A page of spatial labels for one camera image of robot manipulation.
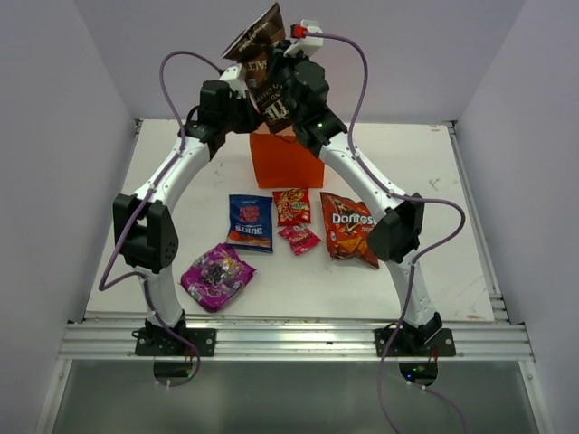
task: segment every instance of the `purple snack bag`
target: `purple snack bag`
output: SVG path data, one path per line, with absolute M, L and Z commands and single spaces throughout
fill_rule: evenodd
M 217 312 L 245 288 L 254 272 L 233 248 L 217 244 L 195 260 L 181 276 L 181 285 L 201 307 Z

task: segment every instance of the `orange box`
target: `orange box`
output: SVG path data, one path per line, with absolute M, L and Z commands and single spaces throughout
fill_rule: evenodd
M 324 162 L 298 143 L 291 128 L 273 135 L 262 125 L 250 134 L 250 149 L 260 188 L 324 186 Z

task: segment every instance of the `glass panel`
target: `glass panel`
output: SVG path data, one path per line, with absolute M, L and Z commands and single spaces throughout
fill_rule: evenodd
M 377 363 L 205 361 L 167 391 L 148 361 L 72 365 L 57 434 L 373 434 L 390 432 L 376 396 Z M 537 433 L 518 363 L 439 363 L 432 386 L 460 405 L 471 433 Z M 396 363 L 384 378 L 404 433 L 460 433 L 444 401 L 406 386 Z

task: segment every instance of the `red snack bag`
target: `red snack bag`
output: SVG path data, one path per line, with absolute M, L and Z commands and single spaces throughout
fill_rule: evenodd
M 304 224 L 288 226 L 279 231 L 278 234 L 289 241 L 289 245 L 296 256 L 311 250 L 321 241 L 321 239 Z
M 320 193 L 326 246 L 332 259 L 358 258 L 366 264 L 379 268 L 378 258 L 368 249 L 366 237 L 375 222 L 362 202 L 331 193 Z
M 311 223 L 307 188 L 292 188 L 285 192 L 273 192 L 273 200 L 278 209 L 278 226 Z

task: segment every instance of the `brown snack bag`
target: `brown snack bag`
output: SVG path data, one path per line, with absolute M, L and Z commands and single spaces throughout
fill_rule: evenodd
M 368 249 L 365 240 L 375 226 L 368 208 L 362 202 L 331 193 L 320 192 L 320 197 L 329 256 L 332 259 L 358 258 L 379 268 L 378 258 Z
M 222 55 L 224 59 L 239 62 L 245 68 L 245 82 L 272 134 L 279 133 L 291 125 L 288 110 L 281 102 L 280 86 L 265 83 L 266 49 L 285 38 L 280 5 L 275 3 L 245 32 L 235 38 Z

